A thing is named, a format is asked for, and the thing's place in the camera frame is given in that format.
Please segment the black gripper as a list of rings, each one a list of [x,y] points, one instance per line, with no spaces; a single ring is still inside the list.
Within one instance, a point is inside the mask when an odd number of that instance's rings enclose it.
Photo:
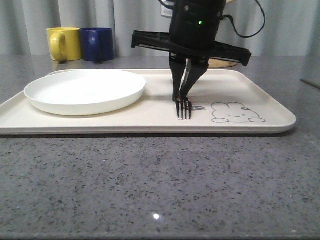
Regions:
[[[133,32],[132,48],[170,52],[173,101],[187,99],[191,88],[207,72],[208,58],[248,65],[252,55],[248,49],[216,41],[225,6],[224,0],[176,0],[169,32]],[[190,58],[187,62],[185,56],[199,58]]]

